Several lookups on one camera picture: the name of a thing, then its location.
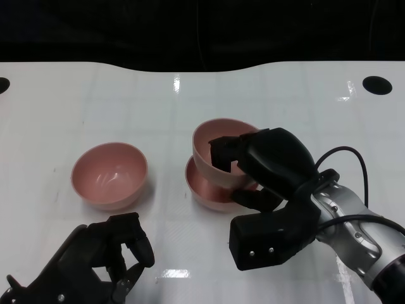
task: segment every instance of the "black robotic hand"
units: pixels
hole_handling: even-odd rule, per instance
[[[138,260],[128,270],[121,244]],[[11,287],[0,304],[124,303],[144,268],[153,265],[153,250],[138,214],[116,215],[107,222],[78,226],[28,287],[8,275]],[[93,267],[106,267],[111,282],[102,282]]]
[[[311,195],[339,179],[334,170],[319,173],[305,146],[281,128],[209,143],[214,167],[230,172],[230,163],[238,161],[238,167],[263,186],[232,194],[236,203],[260,211],[235,217],[230,224],[229,248],[240,270],[282,264],[315,240],[320,210]],[[286,206],[274,212],[283,200]]]

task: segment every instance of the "pink bowl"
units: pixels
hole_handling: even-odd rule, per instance
[[[232,163],[230,173],[213,167],[208,142],[221,136],[239,136],[256,131],[258,129],[252,125],[231,118],[212,119],[199,125],[192,136],[192,154],[198,171],[211,183],[226,189],[238,189],[252,183],[237,167],[236,161]]]
[[[72,186],[88,204],[117,210],[133,203],[146,185],[147,162],[134,146],[110,142],[84,153],[72,170]]]
[[[240,208],[240,205],[230,199],[233,190],[218,187],[206,180],[198,171],[192,156],[185,168],[185,180],[194,199],[203,206],[222,212],[232,212]],[[251,189],[256,189],[257,186],[255,184]]]

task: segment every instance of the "black cable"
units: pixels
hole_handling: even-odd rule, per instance
[[[387,227],[395,229],[396,231],[402,233],[405,236],[405,229],[403,226],[401,226],[391,220],[383,218],[383,217],[378,217],[376,215],[366,215],[366,214],[346,215],[344,217],[334,218],[333,220],[329,220],[325,223],[320,224],[318,226],[318,233],[321,232],[323,229],[329,228],[330,226],[341,224],[344,222],[351,222],[353,220],[360,220],[363,222],[382,224]]]
[[[199,1],[197,0],[197,46],[198,46],[198,53],[200,55],[200,61],[202,68],[204,69],[204,72],[207,72],[207,66],[205,65],[204,62],[204,57],[203,57],[203,51],[201,50],[201,45],[200,45],[200,29],[199,29]]]
[[[370,29],[368,32],[368,50],[371,51],[372,47],[372,40],[373,40],[373,25],[374,25],[374,19],[375,15],[377,13],[377,8],[380,0],[375,0],[374,7],[373,7],[373,12],[371,13],[371,18],[370,18]]]
[[[361,156],[361,154],[356,149],[353,149],[352,147],[346,147],[346,146],[334,148],[334,149],[330,150],[329,152],[326,152],[316,162],[315,169],[318,169],[319,166],[323,163],[324,160],[326,160],[330,155],[332,155],[332,154],[334,154],[334,153],[336,153],[338,151],[350,151],[350,152],[353,152],[357,156],[357,158],[359,159],[361,169],[363,171],[363,180],[364,180],[364,205],[368,208],[368,175],[367,175],[366,163],[363,160],[363,157]]]

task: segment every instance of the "robotic arm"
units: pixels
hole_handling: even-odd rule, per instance
[[[210,144],[215,167],[229,172],[237,160],[263,186],[232,195],[240,205],[261,212],[231,222],[229,247],[238,269],[283,264],[317,239],[331,246],[383,304],[404,303],[405,230],[339,185],[336,171],[319,173],[295,136],[265,129]],[[282,200],[288,201],[285,208],[274,212]]]
[[[121,244],[138,260],[128,270]],[[29,286],[20,286],[8,275],[11,287],[0,304],[124,304],[144,268],[153,264],[138,214],[116,215],[107,222],[78,226]],[[106,267],[111,282],[102,282],[93,267]]]

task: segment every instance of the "white table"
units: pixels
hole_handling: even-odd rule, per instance
[[[393,91],[365,91],[365,77]],[[405,63],[271,63],[225,73],[146,73],[99,63],[0,63],[11,86],[0,95],[0,291],[12,274],[31,283],[79,224],[111,213],[84,205],[70,173],[89,148],[122,141],[149,163],[140,214],[156,265],[127,303],[372,304],[360,279],[315,241],[285,265],[237,270],[228,249],[233,214],[197,205],[184,179],[191,135],[201,122],[232,117],[284,127],[318,159],[353,146],[370,175],[370,208],[405,224]],[[347,152],[331,156],[341,183],[363,197],[361,170]],[[135,262],[125,249],[129,265]],[[102,278],[108,275],[103,270]]]

